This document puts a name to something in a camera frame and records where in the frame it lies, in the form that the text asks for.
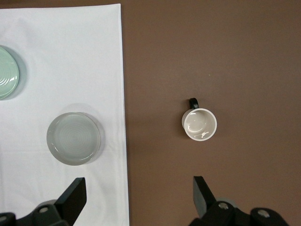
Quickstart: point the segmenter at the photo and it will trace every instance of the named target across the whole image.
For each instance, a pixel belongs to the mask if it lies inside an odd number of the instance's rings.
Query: screw
[[[39,210],[39,213],[45,213],[48,210],[48,207],[43,207]]]
[[[220,204],[218,204],[218,206],[223,210],[229,209],[228,205],[224,202],[221,202]]]
[[[5,221],[7,219],[7,216],[0,217],[0,222]]]
[[[265,210],[258,210],[258,214],[264,218],[269,218],[269,213]]]

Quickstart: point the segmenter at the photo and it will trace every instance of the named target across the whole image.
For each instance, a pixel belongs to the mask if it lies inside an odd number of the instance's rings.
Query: mug
[[[182,126],[186,134],[193,140],[204,141],[213,136],[217,128],[214,114],[199,108],[196,98],[189,99],[190,109],[182,117]]]

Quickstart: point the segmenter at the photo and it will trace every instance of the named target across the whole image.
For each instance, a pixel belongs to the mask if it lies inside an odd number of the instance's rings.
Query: brown table
[[[242,211],[301,223],[301,2],[0,0],[1,8],[122,4],[131,226],[186,226],[192,178]],[[188,99],[216,134],[181,125]]]

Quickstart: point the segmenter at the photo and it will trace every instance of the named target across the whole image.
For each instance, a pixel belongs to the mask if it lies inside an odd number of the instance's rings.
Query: mug handle
[[[189,106],[190,106],[190,109],[198,108],[198,101],[196,100],[196,98],[189,99]]]

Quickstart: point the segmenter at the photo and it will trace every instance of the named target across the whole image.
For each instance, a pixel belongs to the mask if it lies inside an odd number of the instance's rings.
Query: white tablecloth
[[[20,71],[18,87],[0,101],[0,212],[21,218],[85,177],[87,203],[75,225],[128,226],[120,4],[0,9],[0,46]],[[101,149],[88,164],[65,165],[48,150],[48,126],[66,112],[100,123]]]

